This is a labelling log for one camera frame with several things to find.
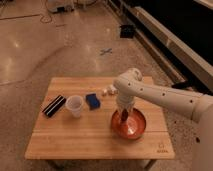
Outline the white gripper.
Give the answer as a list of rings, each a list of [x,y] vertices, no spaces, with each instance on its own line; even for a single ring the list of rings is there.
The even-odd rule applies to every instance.
[[[135,100],[133,96],[118,94],[116,98],[116,103],[118,111],[120,113],[122,113],[124,109],[126,109],[128,112],[131,112],[134,107]]]

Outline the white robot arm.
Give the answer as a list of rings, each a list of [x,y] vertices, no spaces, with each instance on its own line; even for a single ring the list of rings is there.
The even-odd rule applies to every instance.
[[[194,146],[191,171],[213,171],[213,95],[146,84],[141,72],[131,68],[115,78],[117,105],[130,110],[134,98],[184,115],[198,124],[198,142]]]

